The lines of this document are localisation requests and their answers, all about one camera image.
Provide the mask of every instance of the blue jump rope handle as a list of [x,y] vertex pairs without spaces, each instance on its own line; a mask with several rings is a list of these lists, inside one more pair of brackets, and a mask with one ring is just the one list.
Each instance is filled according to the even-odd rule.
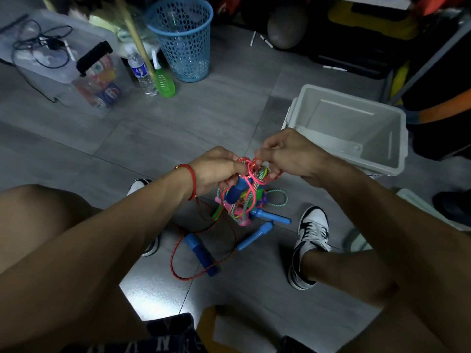
[[237,181],[237,183],[233,185],[231,188],[229,188],[229,190],[227,191],[226,196],[224,197],[224,200],[228,204],[234,204],[235,202],[237,202],[242,192],[246,190],[248,187],[249,185],[247,184],[247,182],[245,182],[244,178],[239,177],[239,180]]
[[[197,235],[194,235],[193,233],[188,233],[187,235],[185,235],[185,243],[195,253],[196,257],[205,269],[216,262]],[[213,277],[217,273],[219,273],[219,267],[217,265],[213,266],[206,273],[210,277]]]
[[260,226],[260,228],[252,234],[250,237],[239,243],[237,245],[238,250],[244,249],[247,245],[253,243],[256,241],[258,238],[260,238],[263,234],[267,234],[271,229],[273,228],[273,223],[272,222],[266,222]]
[[261,218],[261,219],[274,220],[275,222],[280,222],[283,224],[291,224],[290,218],[285,218],[280,215],[265,212],[261,208],[252,209],[250,211],[250,214],[252,214],[254,217]]

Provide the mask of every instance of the hand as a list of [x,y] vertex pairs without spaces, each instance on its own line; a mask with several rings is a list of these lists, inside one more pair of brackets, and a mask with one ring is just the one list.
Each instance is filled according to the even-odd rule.
[[301,176],[309,184],[319,186],[316,173],[334,157],[319,146],[310,142],[296,130],[287,128],[268,137],[255,156],[261,161],[270,162],[270,178],[280,171]]
[[202,195],[221,185],[233,186],[237,183],[238,174],[248,174],[247,165],[238,162],[239,156],[216,146],[189,163],[196,176],[196,193]]

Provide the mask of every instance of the water bottle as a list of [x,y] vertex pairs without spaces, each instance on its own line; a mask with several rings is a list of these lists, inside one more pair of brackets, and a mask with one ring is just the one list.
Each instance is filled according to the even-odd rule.
[[159,94],[156,89],[154,79],[149,74],[149,70],[147,69],[144,59],[142,59],[140,54],[134,53],[131,57],[128,58],[128,63],[136,78],[139,79],[139,84],[141,85],[141,88],[144,89],[145,93],[148,96]]

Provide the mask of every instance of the broom handle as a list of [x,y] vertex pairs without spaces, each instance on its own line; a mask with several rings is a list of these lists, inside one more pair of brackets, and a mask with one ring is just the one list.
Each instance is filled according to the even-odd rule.
[[149,74],[151,75],[152,78],[154,78],[154,75],[155,75],[154,66],[152,65],[149,59],[149,56],[147,55],[147,52],[145,51],[144,45],[142,44],[141,37],[139,37],[138,35],[136,26],[134,25],[134,21],[132,20],[131,14],[128,11],[125,0],[115,0],[115,1],[121,11],[122,17],[124,18],[124,22],[126,22],[129,33],[131,34],[132,39],[134,40],[134,43],[136,44],[136,47],[138,48],[139,54],[141,55],[142,59],[144,59],[144,62],[147,65]]

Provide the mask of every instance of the black and white sneaker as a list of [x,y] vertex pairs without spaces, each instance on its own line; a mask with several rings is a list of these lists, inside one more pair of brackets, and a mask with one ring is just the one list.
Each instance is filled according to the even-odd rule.
[[[129,187],[128,194],[126,196],[129,196],[130,194],[134,193],[138,189],[141,189],[142,187],[147,186],[150,182],[152,182],[152,181],[151,180],[145,180],[145,179],[142,179],[142,178],[140,178],[138,180],[135,180],[131,184],[131,187]],[[154,254],[157,251],[158,248],[159,248],[159,237],[156,237],[152,241],[152,243],[147,247],[144,254],[142,254],[141,256],[150,256],[150,255]]]
[[298,226],[299,239],[294,247],[288,281],[297,290],[307,290],[315,281],[308,280],[301,272],[301,259],[311,249],[330,251],[329,221],[321,207],[309,207],[301,216]]

